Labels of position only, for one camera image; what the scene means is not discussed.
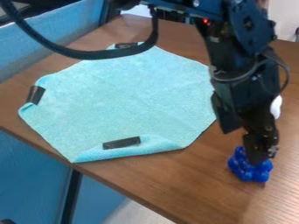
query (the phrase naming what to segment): table leg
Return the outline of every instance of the table leg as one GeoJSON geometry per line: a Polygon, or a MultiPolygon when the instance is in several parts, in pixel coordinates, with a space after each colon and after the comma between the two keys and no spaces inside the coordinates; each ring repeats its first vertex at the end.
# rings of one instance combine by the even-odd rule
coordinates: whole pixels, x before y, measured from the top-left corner
{"type": "Polygon", "coordinates": [[[80,184],[82,174],[78,171],[72,170],[72,177],[68,186],[66,203],[63,209],[61,224],[72,224],[73,214],[76,208],[78,195],[80,193],[80,184]]]}

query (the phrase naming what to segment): white wall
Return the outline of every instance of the white wall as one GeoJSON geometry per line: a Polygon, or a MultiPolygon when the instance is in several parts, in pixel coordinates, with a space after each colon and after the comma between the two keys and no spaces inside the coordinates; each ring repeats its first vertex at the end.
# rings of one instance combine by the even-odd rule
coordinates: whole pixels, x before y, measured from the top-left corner
{"type": "Polygon", "coordinates": [[[279,39],[295,41],[299,27],[299,0],[270,0],[269,17],[276,22],[279,39]]]}

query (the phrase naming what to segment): blue cubicle wall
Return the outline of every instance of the blue cubicle wall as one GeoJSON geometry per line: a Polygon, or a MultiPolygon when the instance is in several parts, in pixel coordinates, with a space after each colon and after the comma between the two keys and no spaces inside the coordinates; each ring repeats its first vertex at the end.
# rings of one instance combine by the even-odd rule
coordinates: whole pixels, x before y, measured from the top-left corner
{"type": "MultiPolygon", "coordinates": [[[[69,42],[93,30],[102,0],[85,0],[29,22],[51,40],[69,42]]],[[[45,57],[49,52],[14,24],[0,27],[0,81],[45,57]]],[[[12,136],[0,132],[0,220],[17,224],[58,223],[70,169],[12,136]]],[[[84,177],[73,224],[101,223],[124,196],[84,177]]]]}
{"type": "MultiPolygon", "coordinates": [[[[84,0],[53,10],[28,23],[52,41],[70,42],[97,27],[103,0],[84,0]]],[[[15,24],[0,26],[0,81],[44,58],[49,51],[15,24]]]]}

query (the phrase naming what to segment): microfiber towel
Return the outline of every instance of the microfiber towel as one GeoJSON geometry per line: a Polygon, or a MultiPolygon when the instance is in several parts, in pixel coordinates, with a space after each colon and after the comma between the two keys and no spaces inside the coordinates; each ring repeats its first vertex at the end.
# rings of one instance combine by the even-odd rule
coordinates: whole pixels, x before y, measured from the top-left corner
{"type": "Polygon", "coordinates": [[[207,66],[153,47],[38,79],[38,103],[18,112],[72,163],[183,149],[215,120],[207,66]],[[137,145],[103,144],[140,137],[137,145]]]}

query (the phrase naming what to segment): wooden table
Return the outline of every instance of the wooden table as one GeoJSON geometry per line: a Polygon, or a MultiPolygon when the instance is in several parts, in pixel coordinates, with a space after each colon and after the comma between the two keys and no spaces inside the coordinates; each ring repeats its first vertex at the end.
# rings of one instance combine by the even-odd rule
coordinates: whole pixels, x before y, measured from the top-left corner
{"type": "MultiPolygon", "coordinates": [[[[115,42],[142,41],[149,33],[148,18],[127,15],[87,34],[71,47],[100,49],[115,42]]],[[[158,46],[208,64],[203,40],[191,25],[161,21],[158,46]]],[[[292,74],[291,83],[283,93],[282,118],[277,122],[281,150],[266,185],[242,183],[227,170],[226,160],[233,147],[241,144],[243,131],[224,136],[217,123],[185,150],[68,163],[17,115],[38,77],[78,62],[58,54],[0,84],[0,126],[37,150],[176,223],[299,223],[299,44],[277,41],[273,46],[290,65],[292,74]]]]}

